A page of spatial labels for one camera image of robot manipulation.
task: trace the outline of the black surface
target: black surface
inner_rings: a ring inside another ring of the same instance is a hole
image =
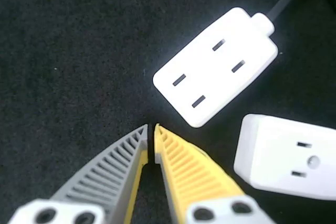
[[[275,21],[277,59],[200,129],[152,84],[161,66],[232,7],[252,15],[276,2],[0,0],[0,221],[50,197],[121,136],[160,122],[207,151],[276,222],[332,223],[335,202],[255,190],[233,172],[247,113],[335,127],[336,15],[328,0],[291,3]],[[169,222],[161,172],[147,166],[133,223]]]

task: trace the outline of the power strip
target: power strip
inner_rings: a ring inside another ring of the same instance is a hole
[[[336,199],[336,130],[249,114],[240,130],[234,170],[254,188]]]
[[[208,26],[153,77],[192,127],[201,127],[250,85],[278,54],[272,22],[233,8]]]

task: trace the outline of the gripper jaw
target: gripper jaw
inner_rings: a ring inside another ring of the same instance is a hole
[[[159,124],[154,130],[154,155],[161,166],[173,223],[184,223],[192,203],[244,195],[203,150]]]
[[[130,223],[142,167],[148,162],[148,125],[114,142],[76,172],[51,200],[103,207],[106,223]]]

